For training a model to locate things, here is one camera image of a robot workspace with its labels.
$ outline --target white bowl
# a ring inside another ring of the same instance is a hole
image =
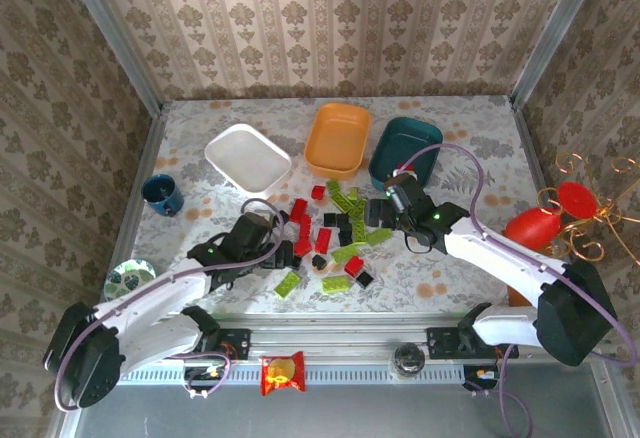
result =
[[[258,130],[233,125],[204,149],[205,158],[250,198],[268,198],[280,189],[291,170],[291,157]]]

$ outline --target gray floor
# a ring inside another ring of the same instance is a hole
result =
[[[606,438],[589,369],[513,367],[507,388],[529,405],[534,437]],[[522,431],[522,413],[511,418]],[[257,387],[228,386],[191,400],[177,386],[121,386],[84,410],[76,438],[89,437],[506,437],[497,398],[461,387],[316,386],[261,397]]]

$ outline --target floral table cloth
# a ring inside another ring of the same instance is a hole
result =
[[[381,198],[367,171],[369,158],[387,122],[408,116],[434,124],[445,141],[470,149],[486,171],[478,214],[486,225],[502,230],[507,221],[535,203],[536,189],[518,134],[514,115],[504,96],[380,97],[350,99],[269,99],[175,102],[164,111],[165,136],[155,173],[171,175],[185,196],[174,218],[161,217],[145,207],[137,229],[132,256],[153,264],[158,274],[171,269],[198,243],[235,223],[246,199],[204,158],[211,139],[236,123],[248,123],[266,135],[293,160],[291,173],[270,198],[290,211],[296,198],[309,201],[313,231],[322,226],[323,214],[337,211],[326,198],[314,202],[311,188],[325,179],[313,176],[304,160],[304,146],[316,111],[325,103],[344,102],[367,108],[372,115],[365,159],[357,176],[342,182],[343,190],[358,187],[360,194]],[[477,184],[473,164],[453,150],[441,150],[427,191],[436,204],[452,201],[468,207]],[[286,226],[295,241],[297,226]],[[338,247],[333,230],[331,249]],[[344,274],[330,264],[322,272],[311,266],[313,253],[303,259],[300,285],[281,299],[274,288],[290,270],[256,270],[238,279],[233,290],[217,290],[199,300],[218,313],[313,312],[433,312],[462,313],[479,302],[506,302],[506,286],[480,269],[437,251],[412,254],[400,232],[376,247],[362,247],[365,269],[374,277],[366,290],[354,284],[346,293],[324,295],[323,277]]]

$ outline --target gold wire ornament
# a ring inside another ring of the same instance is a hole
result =
[[[598,195],[595,192],[594,186],[594,178],[591,170],[591,166],[588,161],[585,160],[581,155],[574,152],[564,152],[559,153],[556,156],[556,166],[558,170],[565,174],[570,175],[582,166],[587,174],[587,179],[589,181],[589,191],[593,195],[596,200],[597,207],[595,214],[588,219],[577,219],[567,225],[565,225],[560,233],[558,234],[558,238],[562,245],[552,245],[551,251],[553,256],[556,258],[561,258],[567,256],[570,253],[573,253],[578,258],[581,258],[586,261],[600,261],[605,256],[604,245],[598,241],[590,240],[587,243],[576,244],[576,240],[578,238],[583,238],[588,236],[587,228],[589,225],[593,223],[600,223],[603,226],[607,226],[613,236],[618,240],[622,248],[625,252],[633,259],[633,261],[640,265],[640,260],[634,254],[633,251],[627,246],[624,242],[618,231],[615,229],[615,225],[624,221],[629,221],[632,223],[640,223],[640,218],[625,216],[624,212],[619,207],[620,200],[631,192],[638,184],[640,183],[640,176],[633,181],[631,186],[626,188],[622,193],[620,193],[615,198],[608,198],[601,195]],[[617,156],[611,160],[611,168],[613,171],[619,175],[630,174],[633,172],[640,172],[640,163],[632,158],[627,158],[624,156]],[[538,192],[537,203],[538,206],[548,214],[560,215],[565,213],[566,210],[559,202],[559,200],[552,199],[549,195],[551,193],[555,193],[555,196],[558,196],[556,188],[543,188]],[[596,250],[596,253],[588,253],[588,250]]]

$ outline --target orange square dish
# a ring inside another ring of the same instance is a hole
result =
[[[353,178],[362,163],[370,127],[371,113],[361,106],[321,106],[304,149],[311,172],[334,180]]]

